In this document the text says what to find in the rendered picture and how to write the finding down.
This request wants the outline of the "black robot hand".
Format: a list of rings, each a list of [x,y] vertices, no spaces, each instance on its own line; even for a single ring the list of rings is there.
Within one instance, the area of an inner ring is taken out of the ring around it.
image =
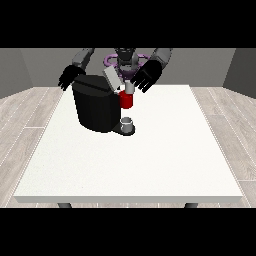
[[[158,60],[148,60],[133,76],[130,82],[146,93],[162,75],[162,66]]]
[[[86,72],[80,67],[74,65],[67,66],[59,78],[58,86],[65,91],[74,82],[74,79],[81,74],[85,75]]]

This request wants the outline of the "small grey coffee pod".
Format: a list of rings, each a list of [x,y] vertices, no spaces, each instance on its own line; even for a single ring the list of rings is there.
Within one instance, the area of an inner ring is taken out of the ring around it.
[[[135,87],[129,80],[125,81],[125,92],[127,94],[133,94],[135,92]]]

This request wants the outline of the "red pod holder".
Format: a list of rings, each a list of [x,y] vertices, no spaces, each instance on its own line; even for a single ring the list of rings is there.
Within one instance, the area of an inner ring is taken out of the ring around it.
[[[129,109],[133,106],[133,95],[127,94],[125,91],[119,92],[120,107],[123,109]]]

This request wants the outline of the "pale grey machine lid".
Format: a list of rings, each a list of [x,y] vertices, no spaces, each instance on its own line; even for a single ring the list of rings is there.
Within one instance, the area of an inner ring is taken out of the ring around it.
[[[113,66],[109,66],[102,71],[104,77],[106,78],[110,89],[118,94],[121,91],[121,86],[123,85],[122,81],[118,77],[116,70]]]

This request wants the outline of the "black coffee machine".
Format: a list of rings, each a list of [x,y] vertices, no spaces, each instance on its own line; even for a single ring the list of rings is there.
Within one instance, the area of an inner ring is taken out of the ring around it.
[[[116,132],[123,136],[135,133],[134,124],[124,131],[120,97],[111,90],[104,76],[80,74],[74,79],[72,91],[82,126],[100,133]]]

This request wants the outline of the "small grey cup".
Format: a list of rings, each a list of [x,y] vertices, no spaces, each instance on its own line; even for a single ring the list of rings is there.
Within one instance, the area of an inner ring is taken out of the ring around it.
[[[124,133],[129,133],[133,129],[133,121],[130,117],[123,117],[120,120],[121,123],[121,131]]]

